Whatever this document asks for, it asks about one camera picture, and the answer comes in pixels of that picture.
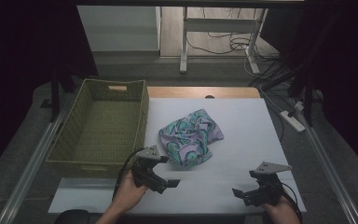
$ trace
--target white tabletop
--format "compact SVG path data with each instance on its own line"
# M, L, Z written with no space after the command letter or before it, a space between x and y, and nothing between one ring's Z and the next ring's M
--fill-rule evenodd
M151 98L145 146L157 145L160 155L167 155L158 139L158 131L202 108L219 125L225 139L208 145L213 156L193 168L158 164L155 173L164 179L181 179L179 186L166 189L162 194L149 190L129 214L245 215L262 211L245 206L243 200L234 197L231 189L257 189L249 171L262 161L287 164L263 99ZM299 208L305 211L292 173L286 171L278 176L295 191ZM103 213L112 200L115 182L111 179L63 178L48 211L61 213L69 209L86 209L91 213Z

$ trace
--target metal frame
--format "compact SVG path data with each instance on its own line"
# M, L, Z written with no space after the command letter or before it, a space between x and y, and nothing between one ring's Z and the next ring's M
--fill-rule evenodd
M336 168L330 161L330 158L327 155L321 141L319 140L318 135L316 134L315 130L308 125L306 119L298 110L296 110L296 113L298 114L299 120L304 124L307 130L307 137L310 140L313 151L315 152L316 157L319 159L319 162L324 169L324 173L330 182L330 186L337 195L338 201L340 202L342 210L347 216L348 221L351 224L358 224L358 209L351 199L351 195L348 193L348 190L345 188L344 184L339 178Z
M248 7L248 8L337 8L336 1L302 0L76 0L78 6L133 7Z
M180 69L181 74L187 71L187 33L188 32L214 32L214 33L240 33L252 34L249 47L245 50L246 58L251 65L254 74L259 74L257 63L254 57L255 41L260 32L261 24L266 9L261 8L261 13L256 20L232 20L232 19L199 19L189 18L187 16L187 7L183 7L183 36L182 36L182 51L180 55Z
M25 195L27 194L28 189L31 187L31 184L34 181L34 177L39 170L40 164L42 164L45 155L48 152L48 148L54 138L55 133L68 113L71 103L72 101L69 99L69 97L64 97L61 112L58 114L58 117L55 119L55 121L51 122L46 128L42 138L39 140L39 143L34 150L31 159L28 161L27 166L22 172L16 187L11 192L4 209L0 214L0 223L12 223L17 213L19 212Z

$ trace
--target metal rail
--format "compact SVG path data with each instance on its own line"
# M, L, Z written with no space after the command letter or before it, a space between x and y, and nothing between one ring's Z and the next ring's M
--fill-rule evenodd
M27 194L28 189L31 187L31 184L34 181L34 177L39 170L43 159L45 158L48 147L50 146L54 135L57 132L60 123L63 121L65 115L69 111L71 102L72 101L69 96L62 97L62 110L59 113L57 119L48 125L42 138L37 144L31 159L28 161L28 164L22 172L16 187L11 192L4 209L0 214L0 223L12 223L16 217L18 211L20 210L21 204L24 201L25 195Z
M337 8L343 1L303 0L76 0L79 6Z
M316 157L319 159L322 168L324 169L324 173L326 174L326 177L330 182L332 190L337 195L338 201L340 202L348 221L351 224L358 224L358 210L356 208L356 205L351 199L351 195L348 193L348 190L345 188L344 184L339 178L336 168L330 161L330 158L324 150L324 146L319 140L318 135L316 134L315 130L308 125L304 116L302 116L301 113L298 113L298 111L297 114L300 121L306 127L307 137L310 140L310 144L316 154Z

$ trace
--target power strip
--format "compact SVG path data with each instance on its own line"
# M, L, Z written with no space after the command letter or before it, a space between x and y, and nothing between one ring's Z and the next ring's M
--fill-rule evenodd
M298 133L303 132L305 127L294 117L287 116L288 114L287 110L281 112L281 116L290 124L290 126L292 126L292 128L294 128Z

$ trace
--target basket handle hole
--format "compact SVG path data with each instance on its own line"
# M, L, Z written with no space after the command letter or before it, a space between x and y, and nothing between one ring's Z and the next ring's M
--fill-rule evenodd
M80 166L84 171L107 171L104 166Z
M126 86L108 86L109 90L111 91L126 91Z

